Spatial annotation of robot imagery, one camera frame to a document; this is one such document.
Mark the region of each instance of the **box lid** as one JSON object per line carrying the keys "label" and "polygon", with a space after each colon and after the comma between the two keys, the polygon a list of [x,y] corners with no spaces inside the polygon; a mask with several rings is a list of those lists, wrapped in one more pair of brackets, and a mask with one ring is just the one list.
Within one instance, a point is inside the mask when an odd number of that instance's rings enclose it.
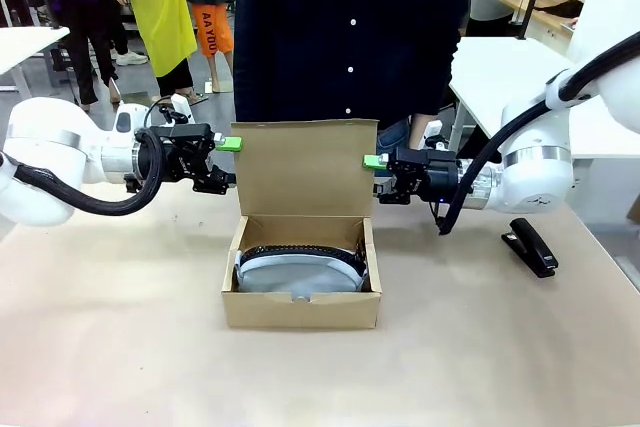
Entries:
{"label": "box lid", "polygon": [[369,217],[373,176],[362,165],[376,150],[376,121],[234,123],[243,215]]}

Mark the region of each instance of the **yellow skirt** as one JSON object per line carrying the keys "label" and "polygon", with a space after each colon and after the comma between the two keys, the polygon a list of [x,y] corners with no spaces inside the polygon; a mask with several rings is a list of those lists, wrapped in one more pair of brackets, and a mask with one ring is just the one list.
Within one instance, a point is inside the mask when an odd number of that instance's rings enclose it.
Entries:
{"label": "yellow skirt", "polygon": [[131,6],[156,77],[197,50],[187,0],[131,0]]}

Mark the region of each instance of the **white sneaker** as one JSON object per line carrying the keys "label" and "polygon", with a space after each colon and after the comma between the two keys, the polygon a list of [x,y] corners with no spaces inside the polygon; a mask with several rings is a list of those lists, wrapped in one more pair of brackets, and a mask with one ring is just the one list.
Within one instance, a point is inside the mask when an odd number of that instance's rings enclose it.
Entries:
{"label": "white sneaker", "polygon": [[146,55],[136,54],[135,52],[127,52],[124,55],[118,54],[116,58],[116,64],[123,65],[141,65],[149,62],[149,57]]}

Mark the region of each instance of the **beige tabletop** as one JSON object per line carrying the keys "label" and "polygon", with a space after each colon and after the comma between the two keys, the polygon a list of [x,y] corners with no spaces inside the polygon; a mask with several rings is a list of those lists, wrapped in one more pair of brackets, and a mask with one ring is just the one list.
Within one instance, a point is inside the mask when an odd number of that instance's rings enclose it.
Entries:
{"label": "beige tabletop", "polygon": [[[89,193],[106,199],[122,188]],[[464,212],[378,206],[378,328],[227,328],[235,193],[165,185],[125,218],[77,213],[0,244],[0,423],[604,426],[640,421],[640,296],[568,208],[532,218],[560,262],[538,280]]]}
{"label": "beige tabletop", "polygon": [[[551,7],[567,1],[568,0],[536,0],[536,7]],[[500,0],[500,2],[519,12],[525,12],[529,6],[529,0]],[[573,35],[570,30],[562,26],[563,23],[569,22],[571,19],[565,19],[564,17],[558,17],[557,15],[551,15],[535,9],[531,17],[567,38],[571,38]]]}

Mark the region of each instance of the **stapler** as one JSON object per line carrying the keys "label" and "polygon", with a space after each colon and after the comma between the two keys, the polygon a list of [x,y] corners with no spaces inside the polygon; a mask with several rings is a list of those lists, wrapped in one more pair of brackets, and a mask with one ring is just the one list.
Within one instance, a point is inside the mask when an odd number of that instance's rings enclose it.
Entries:
{"label": "stapler", "polygon": [[536,229],[523,218],[513,220],[511,232],[502,235],[509,247],[522,259],[538,278],[551,277],[556,274],[558,260],[553,255]]}

